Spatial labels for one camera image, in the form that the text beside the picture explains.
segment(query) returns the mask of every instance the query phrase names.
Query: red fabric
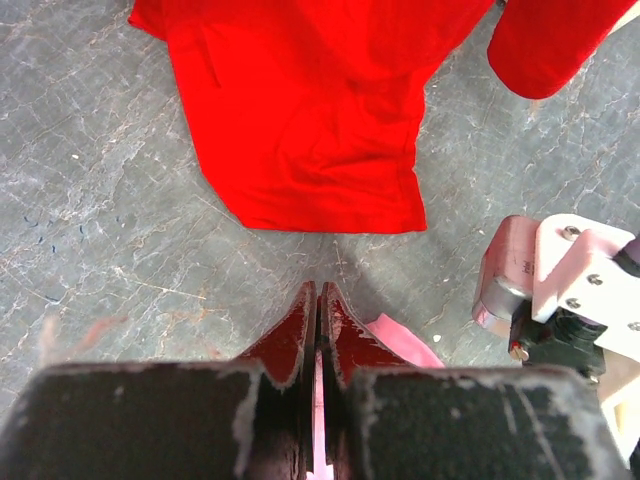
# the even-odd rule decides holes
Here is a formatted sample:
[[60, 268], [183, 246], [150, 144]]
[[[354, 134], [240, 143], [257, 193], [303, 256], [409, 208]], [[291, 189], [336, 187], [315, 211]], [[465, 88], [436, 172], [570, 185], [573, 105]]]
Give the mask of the red fabric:
[[[168, 43], [202, 172], [245, 226], [400, 233], [426, 229], [424, 84], [492, 3], [136, 0], [130, 22]], [[549, 95], [632, 3], [510, 0], [491, 64]]]

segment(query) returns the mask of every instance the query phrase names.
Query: scratched gray surface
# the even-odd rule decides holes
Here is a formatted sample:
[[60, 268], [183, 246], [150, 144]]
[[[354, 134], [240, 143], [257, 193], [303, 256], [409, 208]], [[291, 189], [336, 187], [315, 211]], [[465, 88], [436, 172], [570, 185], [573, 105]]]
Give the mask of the scratched gray surface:
[[533, 108], [488, 67], [491, 11], [426, 87], [430, 231], [301, 235], [244, 229], [203, 181], [166, 48], [129, 3], [0, 0], [0, 417], [48, 362], [232, 356], [306, 279], [450, 365], [508, 364], [469, 321], [500, 220], [640, 226], [637, 21]]

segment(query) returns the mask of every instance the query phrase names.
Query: concrete surface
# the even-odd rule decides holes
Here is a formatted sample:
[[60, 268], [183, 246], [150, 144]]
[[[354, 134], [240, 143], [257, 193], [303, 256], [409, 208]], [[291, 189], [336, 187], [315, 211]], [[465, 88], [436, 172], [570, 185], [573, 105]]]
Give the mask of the concrete surface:
[[426, 86], [430, 231], [302, 235], [227, 213], [200, 175], [165, 45], [126, 24], [130, 7], [0, 0], [0, 416], [50, 362], [232, 356], [306, 279], [337, 281], [364, 319], [389, 314], [449, 365], [508, 364], [469, 319], [502, 218], [640, 226], [638, 23], [532, 105], [487, 64], [493, 9]]

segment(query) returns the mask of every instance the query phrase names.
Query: screw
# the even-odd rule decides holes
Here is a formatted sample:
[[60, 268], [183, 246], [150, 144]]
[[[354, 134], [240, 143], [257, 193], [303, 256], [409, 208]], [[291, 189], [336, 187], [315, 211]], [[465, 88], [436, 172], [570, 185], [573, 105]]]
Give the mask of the screw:
[[589, 275], [587, 277], [587, 281], [591, 284], [591, 285], [602, 285], [602, 280], [600, 279], [600, 275], [598, 275], [597, 273], [594, 273], [592, 275]]
[[578, 235], [580, 235], [581, 233], [582, 232], [578, 227], [569, 225], [568, 227], [564, 227], [564, 230], [562, 231], [562, 236], [564, 237], [565, 240], [569, 240], [570, 242], [573, 242], [575, 241], [576, 238], [578, 238]]
[[582, 305], [580, 305], [580, 303], [578, 302], [577, 298], [568, 298], [567, 299], [567, 307], [573, 308], [574, 310], [577, 310], [581, 306]]
[[527, 360], [529, 360], [529, 352], [527, 352], [519, 343], [514, 343], [513, 345], [511, 345], [509, 355], [514, 360], [519, 360], [521, 362], [526, 362]]

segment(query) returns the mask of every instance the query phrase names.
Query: pink object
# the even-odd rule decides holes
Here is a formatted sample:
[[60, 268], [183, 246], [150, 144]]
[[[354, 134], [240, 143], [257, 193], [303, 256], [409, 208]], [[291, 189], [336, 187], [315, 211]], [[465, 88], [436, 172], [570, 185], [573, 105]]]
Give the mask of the pink object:
[[[420, 368], [444, 368], [444, 363], [416, 337], [384, 313], [378, 319], [365, 325], [389, 350], [403, 360]], [[316, 378], [313, 419], [313, 470], [307, 472], [307, 480], [333, 480], [333, 466], [327, 465], [324, 450], [324, 394], [322, 390], [322, 356], [316, 353]]]

